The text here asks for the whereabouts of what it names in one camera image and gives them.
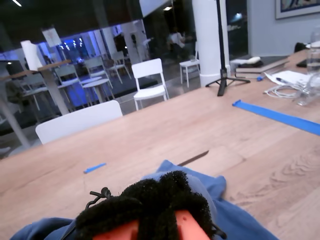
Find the wooden table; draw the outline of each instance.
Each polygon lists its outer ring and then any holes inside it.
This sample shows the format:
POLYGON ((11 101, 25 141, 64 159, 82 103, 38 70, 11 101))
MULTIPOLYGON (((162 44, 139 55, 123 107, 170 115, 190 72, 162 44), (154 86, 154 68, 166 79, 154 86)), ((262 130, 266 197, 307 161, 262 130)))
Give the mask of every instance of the wooden table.
MULTIPOLYGON (((289 69, 303 60, 300 52, 289 69)), ((225 198, 281 240, 318 239, 320 137, 232 107, 238 99, 320 122, 319 103, 298 106, 262 92, 268 80, 201 88, 0 161, 0 239, 43 217, 76 217, 107 186, 121 193, 164 159, 227 180, 225 198), (107 163, 90 174, 89 167, 107 163)))

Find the orange object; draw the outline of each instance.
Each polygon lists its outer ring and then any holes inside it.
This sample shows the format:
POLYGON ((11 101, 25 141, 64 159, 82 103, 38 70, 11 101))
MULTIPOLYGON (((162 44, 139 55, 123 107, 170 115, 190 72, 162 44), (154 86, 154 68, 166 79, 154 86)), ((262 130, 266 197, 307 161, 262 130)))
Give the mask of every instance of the orange object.
MULTIPOLYGON (((210 240, 189 211, 176 211, 175 218, 180 240, 210 240)), ((136 240, 138 230, 139 221, 135 220, 107 233, 99 234, 93 240, 136 240)))

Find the glass wall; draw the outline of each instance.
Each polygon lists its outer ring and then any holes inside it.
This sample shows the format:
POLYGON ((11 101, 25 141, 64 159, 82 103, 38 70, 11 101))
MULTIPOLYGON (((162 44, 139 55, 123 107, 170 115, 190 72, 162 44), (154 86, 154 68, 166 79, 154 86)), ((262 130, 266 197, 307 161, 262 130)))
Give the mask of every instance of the glass wall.
MULTIPOLYGON (((21 6, 12 0, 0 3, 0 76, 29 69, 21 45, 26 40, 36 44, 42 65, 70 60, 68 65, 74 67, 74 74, 60 77, 57 69, 62 65, 50 69, 69 111, 98 103, 94 90, 83 88, 83 83, 92 78, 88 60, 102 60, 103 66, 94 68, 95 74, 106 72, 113 88, 107 87, 105 97, 117 99, 137 91, 131 65, 160 58, 165 80, 178 80, 181 86, 180 63, 195 58, 197 38, 192 0, 20 2, 21 6), (43 31, 49 29, 56 31, 57 44, 52 45, 45 38, 43 31), (123 53, 123 58, 115 60, 118 52, 123 53), (79 81, 74 85, 65 87, 76 79, 79 81)), ((226 6, 230 59, 233 59, 248 53, 247 3, 226 0, 226 6)), ((44 96, 23 97, 35 88, 26 82, 35 79, 34 75, 26 73, 13 78, 6 87, 7 99, 16 106, 12 111, 23 128, 61 114, 48 91, 44 96)), ((191 80, 199 80, 198 68, 190 67, 188 75, 191 80)), ((151 76, 140 83, 142 88, 147 88, 160 82, 159 77, 151 76)), ((36 87, 46 85, 43 82, 36 87)), ((0 135, 8 129, 8 124, 0 124, 0 135)))

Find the blue fabric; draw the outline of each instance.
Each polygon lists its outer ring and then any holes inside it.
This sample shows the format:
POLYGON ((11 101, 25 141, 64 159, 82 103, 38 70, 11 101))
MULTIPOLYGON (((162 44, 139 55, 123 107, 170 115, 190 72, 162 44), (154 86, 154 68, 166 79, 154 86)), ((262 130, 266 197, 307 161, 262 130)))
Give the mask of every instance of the blue fabric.
POLYGON ((241 100, 236 101, 232 104, 232 106, 247 110, 249 112, 261 115, 263 117, 276 120, 278 122, 290 125, 292 127, 295 127, 297 129, 304 130, 306 132, 316 134, 320 136, 320 124, 309 121, 303 118, 299 118, 296 116, 287 115, 278 111, 273 111, 265 107, 256 106, 253 104, 249 104, 246 102, 243 102, 241 100))
MULTIPOLYGON (((277 240, 250 214, 222 198, 227 185, 223 176, 207 176, 186 167, 176 166, 165 160, 156 173, 145 176, 143 179, 153 178, 158 180, 163 174, 171 171, 187 173, 190 188, 207 199, 212 221, 227 233, 228 240, 277 240)), ((74 226, 75 220, 46 218, 25 226, 11 240, 60 240, 74 226)), ((75 231, 65 240, 74 239, 75 231)))
POLYGON ((223 176, 211 177, 204 175, 186 167, 176 166, 168 160, 165 160, 156 172, 171 171, 183 171, 201 181, 216 207, 216 224, 227 234, 228 240, 277 240, 272 233, 261 226, 249 213, 222 198, 227 185, 223 176))

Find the person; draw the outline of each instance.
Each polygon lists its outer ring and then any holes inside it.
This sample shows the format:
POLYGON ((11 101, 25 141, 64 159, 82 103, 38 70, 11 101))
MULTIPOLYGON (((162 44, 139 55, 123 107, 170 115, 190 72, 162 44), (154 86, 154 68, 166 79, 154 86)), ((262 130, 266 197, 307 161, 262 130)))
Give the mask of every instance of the person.
POLYGON ((181 33, 178 32, 178 28, 173 28, 173 33, 169 35, 169 44, 172 45, 173 52, 177 57, 186 59, 189 56, 188 50, 185 48, 186 39, 182 37, 181 33))

